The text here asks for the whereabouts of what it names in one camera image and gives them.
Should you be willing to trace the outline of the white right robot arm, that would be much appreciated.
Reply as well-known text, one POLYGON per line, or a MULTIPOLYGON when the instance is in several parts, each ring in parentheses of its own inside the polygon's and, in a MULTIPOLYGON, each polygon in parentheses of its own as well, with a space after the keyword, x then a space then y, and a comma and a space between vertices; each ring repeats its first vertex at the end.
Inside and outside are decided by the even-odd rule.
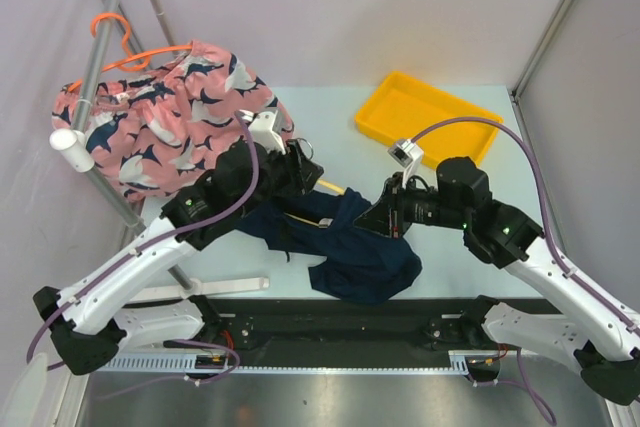
POLYGON ((520 279, 561 314, 544 319, 479 297, 461 323, 473 348, 491 341, 532 351, 566 366, 606 400, 628 406, 639 398, 639 314, 608 293, 562 254, 520 209, 493 198, 487 174, 468 157, 440 163, 434 187, 417 187, 397 172, 356 227, 399 239, 414 224, 461 231, 478 260, 520 279))

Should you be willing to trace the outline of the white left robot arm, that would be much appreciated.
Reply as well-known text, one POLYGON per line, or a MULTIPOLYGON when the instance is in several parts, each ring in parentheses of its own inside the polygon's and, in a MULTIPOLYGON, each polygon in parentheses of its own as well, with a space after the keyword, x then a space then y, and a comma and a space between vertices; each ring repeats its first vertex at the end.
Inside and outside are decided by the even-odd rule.
POLYGON ((149 344, 214 344, 221 323, 204 295, 143 307, 132 307, 133 298, 156 274, 204 250, 261 204, 309 193, 323 173, 296 140, 282 153, 239 140, 214 169, 180 189, 114 259, 72 286, 36 292, 33 300, 44 321, 40 331, 50 335, 62 365, 75 375, 149 344))

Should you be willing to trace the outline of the navy blue shorts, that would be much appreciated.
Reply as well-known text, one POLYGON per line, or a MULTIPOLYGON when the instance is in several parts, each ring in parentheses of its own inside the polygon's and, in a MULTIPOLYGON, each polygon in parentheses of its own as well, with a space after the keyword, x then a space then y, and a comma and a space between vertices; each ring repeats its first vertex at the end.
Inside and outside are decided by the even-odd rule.
POLYGON ((353 225, 371 206, 359 192, 347 189, 337 198, 333 222, 326 229, 284 215, 287 205, 310 200, 313 193, 274 198, 238 221, 236 229, 263 240, 272 251, 322 257, 321 263, 308 268, 311 288, 343 301, 378 305, 413 285, 423 267, 410 244, 353 225))

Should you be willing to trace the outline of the yellow plastic hanger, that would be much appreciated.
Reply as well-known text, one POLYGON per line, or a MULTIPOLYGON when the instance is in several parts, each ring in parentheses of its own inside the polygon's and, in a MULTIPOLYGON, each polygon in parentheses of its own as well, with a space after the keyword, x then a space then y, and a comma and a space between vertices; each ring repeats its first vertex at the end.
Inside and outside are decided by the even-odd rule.
POLYGON ((301 200, 295 205, 287 205, 284 208, 284 215, 302 224, 326 229, 333 222, 333 211, 337 198, 345 193, 345 188, 325 179, 319 179, 316 182, 312 198, 301 200))

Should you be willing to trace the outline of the pink shark print shorts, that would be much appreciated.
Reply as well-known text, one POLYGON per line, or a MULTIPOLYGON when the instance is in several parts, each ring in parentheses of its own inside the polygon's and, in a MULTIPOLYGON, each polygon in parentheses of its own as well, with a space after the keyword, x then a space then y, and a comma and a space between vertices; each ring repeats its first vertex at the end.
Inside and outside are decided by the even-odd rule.
POLYGON ((266 83, 235 54, 193 41, 189 52, 125 80, 101 82, 92 113, 115 114, 105 129, 115 171, 106 177, 129 202, 170 197, 214 168, 239 140, 240 110, 285 110, 266 83))

